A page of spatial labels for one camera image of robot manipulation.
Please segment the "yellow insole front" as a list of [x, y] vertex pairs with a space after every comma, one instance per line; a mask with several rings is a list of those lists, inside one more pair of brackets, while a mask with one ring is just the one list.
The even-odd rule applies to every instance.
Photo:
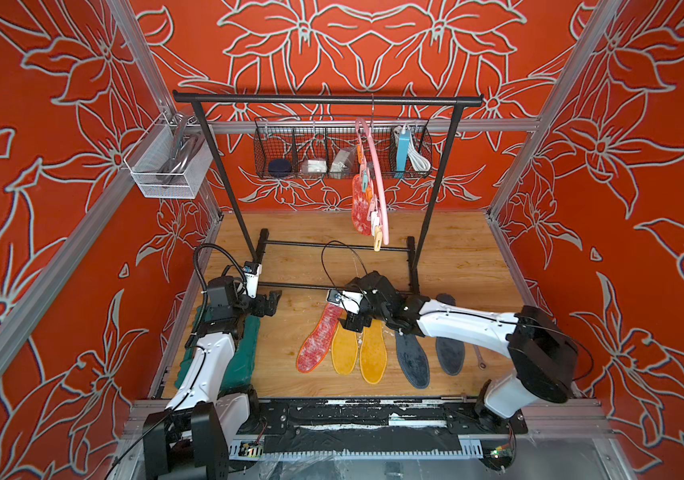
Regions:
[[387, 361], [384, 323], [381, 320], [373, 320], [362, 333], [359, 363], [363, 379], [369, 384], [380, 383], [387, 368]]

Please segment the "dark grey insole front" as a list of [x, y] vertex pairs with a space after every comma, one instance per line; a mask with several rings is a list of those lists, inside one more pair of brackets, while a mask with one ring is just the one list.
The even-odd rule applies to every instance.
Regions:
[[449, 376], [458, 376], [464, 366], [465, 343], [452, 338], [437, 337], [435, 348], [442, 370]]

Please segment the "red insole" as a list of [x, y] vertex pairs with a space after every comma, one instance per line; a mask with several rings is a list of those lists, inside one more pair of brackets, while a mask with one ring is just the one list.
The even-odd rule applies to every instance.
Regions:
[[370, 181], [363, 175], [356, 175], [352, 182], [352, 222], [355, 229], [363, 235], [372, 235], [370, 205], [373, 198]]
[[345, 313], [346, 311], [337, 305], [326, 304], [315, 328], [299, 349], [296, 368], [300, 373], [310, 373], [322, 363], [331, 349], [334, 335], [340, 324], [339, 319]]

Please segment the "red insole front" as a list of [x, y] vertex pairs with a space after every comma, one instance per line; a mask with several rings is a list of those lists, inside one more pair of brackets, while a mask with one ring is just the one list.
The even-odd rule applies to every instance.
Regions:
[[337, 305], [326, 304], [315, 328], [299, 349], [296, 368], [300, 373], [310, 373], [322, 363], [331, 349], [334, 335], [340, 324], [339, 319], [345, 313], [346, 311]]

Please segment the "dark grey insole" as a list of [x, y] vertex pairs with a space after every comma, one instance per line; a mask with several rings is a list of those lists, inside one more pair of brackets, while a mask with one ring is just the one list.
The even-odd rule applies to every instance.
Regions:
[[464, 366], [465, 343], [452, 338], [437, 337], [435, 348], [442, 370], [449, 376], [458, 376]]
[[396, 334], [396, 354], [402, 373], [416, 389], [426, 389], [430, 384], [429, 359], [414, 335]]

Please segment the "yellow insole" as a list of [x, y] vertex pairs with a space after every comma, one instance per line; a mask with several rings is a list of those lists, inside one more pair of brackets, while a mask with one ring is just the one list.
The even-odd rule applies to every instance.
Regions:
[[353, 372], [359, 352], [358, 336], [355, 332], [338, 327], [331, 345], [334, 370], [339, 375]]
[[384, 323], [381, 320], [373, 320], [362, 333], [359, 363], [363, 379], [369, 384], [380, 383], [387, 368], [387, 361]]

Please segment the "pink clip hanger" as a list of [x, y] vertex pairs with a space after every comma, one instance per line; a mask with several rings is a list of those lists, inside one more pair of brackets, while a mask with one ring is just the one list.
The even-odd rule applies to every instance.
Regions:
[[356, 175], [363, 175], [365, 181], [370, 181], [373, 193], [370, 205], [371, 237], [373, 238], [374, 250], [380, 251], [390, 242], [390, 228], [382, 169], [370, 125], [363, 119], [356, 119], [355, 134], [357, 139], [355, 158], [358, 166]]

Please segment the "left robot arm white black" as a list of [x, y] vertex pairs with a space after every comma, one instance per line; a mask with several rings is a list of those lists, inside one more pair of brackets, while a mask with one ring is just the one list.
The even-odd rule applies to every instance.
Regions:
[[147, 479], [226, 479], [230, 444], [254, 420], [258, 397], [250, 385], [225, 389], [226, 373], [243, 343], [249, 319], [276, 313], [282, 292], [256, 292], [255, 279], [208, 281], [188, 346], [192, 362], [164, 411], [143, 426]]

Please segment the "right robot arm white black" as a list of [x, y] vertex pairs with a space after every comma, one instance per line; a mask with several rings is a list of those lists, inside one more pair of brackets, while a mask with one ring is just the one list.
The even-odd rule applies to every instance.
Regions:
[[535, 401], [563, 404], [573, 397], [578, 346], [538, 307], [517, 313], [461, 308], [401, 293], [377, 271], [329, 290], [327, 300], [346, 311], [341, 325], [350, 331], [380, 320], [403, 335], [453, 339], [509, 358], [511, 372], [487, 381], [475, 403], [475, 417], [488, 428]]

